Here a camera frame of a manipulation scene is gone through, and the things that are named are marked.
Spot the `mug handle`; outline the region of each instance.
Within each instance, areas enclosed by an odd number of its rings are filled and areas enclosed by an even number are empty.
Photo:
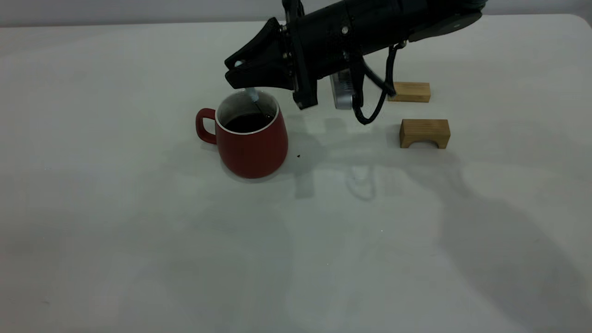
[[[197,113],[197,116],[195,117],[195,129],[197,130],[197,136],[199,136],[200,139],[202,139],[203,141],[206,141],[207,143],[212,143],[213,145],[216,144],[216,135],[205,130],[204,118],[212,119],[215,121],[215,112],[215,110],[212,110],[210,108],[203,108]]]

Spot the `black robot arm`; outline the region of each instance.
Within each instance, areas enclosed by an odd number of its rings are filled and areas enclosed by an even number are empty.
[[[348,71],[351,107],[363,124],[371,123],[386,95],[395,95],[394,56],[407,41],[460,30],[481,18],[487,0],[342,0],[308,15],[300,0],[282,0],[286,25],[270,19],[245,47],[226,60],[226,79],[234,88],[278,87],[294,91],[300,109],[317,105],[317,80]],[[385,80],[363,56],[389,47]],[[234,67],[237,60],[242,65]],[[383,93],[375,112],[365,118],[363,79]]]

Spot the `wooden block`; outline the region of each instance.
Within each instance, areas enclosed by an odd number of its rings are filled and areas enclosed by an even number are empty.
[[[432,97],[429,83],[395,82],[397,96],[388,97],[391,102],[420,102],[428,103]]]
[[[446,149],[450,139],[448,120],[403,119],[399,138],[401,148],[409,148],[414,142],[432,141],[439,149]]]

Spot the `dark liquid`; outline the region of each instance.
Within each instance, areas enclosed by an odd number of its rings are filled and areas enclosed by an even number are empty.
[[[243,114],[230,120],[226,129],[237,133],[249,133],[258,131],[271,122],[271,118],[262,113]]]

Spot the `white table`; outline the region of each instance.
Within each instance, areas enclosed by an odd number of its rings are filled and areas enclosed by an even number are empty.
[[[370,126],[328,79],[305,111],[269,89],[290,151],[246,181],[194,117],[261,27],[0,29],[1,332],[590,332],[582,19],[410,44],[396,78],[432,101]],[[367,111],[378,96],[366,84]],[[403,118],[449,119],[448,149],[400,149]]]

